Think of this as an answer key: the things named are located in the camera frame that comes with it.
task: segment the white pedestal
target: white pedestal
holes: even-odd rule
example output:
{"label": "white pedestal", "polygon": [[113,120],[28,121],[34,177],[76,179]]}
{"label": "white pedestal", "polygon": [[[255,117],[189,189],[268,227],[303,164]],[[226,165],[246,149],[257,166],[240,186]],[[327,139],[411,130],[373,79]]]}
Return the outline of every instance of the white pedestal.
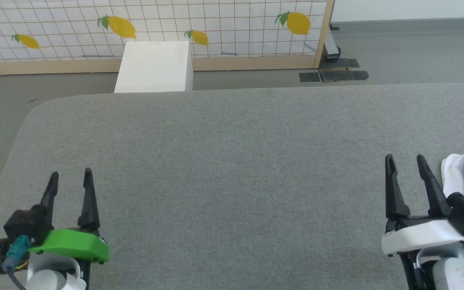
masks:
{"label": "white pedestal", "polygon": [[127,42],[114,93],[193,89],[188,41]]}

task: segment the black cable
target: black cable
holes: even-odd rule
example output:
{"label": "black cable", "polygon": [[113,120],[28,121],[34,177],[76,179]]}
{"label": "black cable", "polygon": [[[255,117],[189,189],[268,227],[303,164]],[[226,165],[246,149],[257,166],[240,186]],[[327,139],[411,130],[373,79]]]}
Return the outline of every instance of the black cable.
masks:
{"label": "black cable", "polygon": [[6,271],[7,271],[8,277],[12,279],[12,282],[15,284],[15,286],[17,286],[17,288],[19,288],[19,290],[26,290],[26,288],[24,288],[24,286],[19,282],[19,280],[17,280],[17,278],[13,274],[12,268],[7,267]]}

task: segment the gray fabric tablecloth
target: gray fabric tablecloth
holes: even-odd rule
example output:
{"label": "gray fabric tablecloth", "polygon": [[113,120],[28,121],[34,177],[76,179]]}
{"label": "gray fabric tablecloth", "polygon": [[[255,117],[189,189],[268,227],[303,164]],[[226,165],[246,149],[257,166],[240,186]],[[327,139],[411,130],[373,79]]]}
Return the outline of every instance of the gray fabric tablecloth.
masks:
{"label": "gray fabric tablecloth", "polygon": [[111,250],[94,290],[404,290],[381,252],[387,153],[426,213],[416,155],[439,176],[464,153],[464,85],[56,99],[30,113],[2,171],[0,237],[53,171],[54,226],[76,226],[90,167]]}

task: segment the teal cable connector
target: teal cable connector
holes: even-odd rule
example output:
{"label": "teal cable connector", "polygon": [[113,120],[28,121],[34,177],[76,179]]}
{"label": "teal cable connector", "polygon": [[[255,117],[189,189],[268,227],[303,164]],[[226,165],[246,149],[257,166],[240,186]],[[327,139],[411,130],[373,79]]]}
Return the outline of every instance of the teal cable connector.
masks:
{"label": "teal cable connector", "polygon": [[12,246],[7,252],[7,258],[2,264],[3,271],[7,272],[7,268],[10,267],[12,272],[15,272],[15,268],[21,262],[21,259],[26,255],[28,249],[31,247],[31,239],[27,235],[20,235],[15,239]]}

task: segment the white cloth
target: white cloth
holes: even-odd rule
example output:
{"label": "white cloth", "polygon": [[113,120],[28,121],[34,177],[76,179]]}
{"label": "white cloth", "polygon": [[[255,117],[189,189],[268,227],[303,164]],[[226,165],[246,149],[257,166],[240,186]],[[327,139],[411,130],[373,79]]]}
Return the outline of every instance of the white cloth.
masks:
{"label": "white cloth", "polygon": [[451,154],[441,162],[443,194],[461,193],[464,196],[464,154]]}

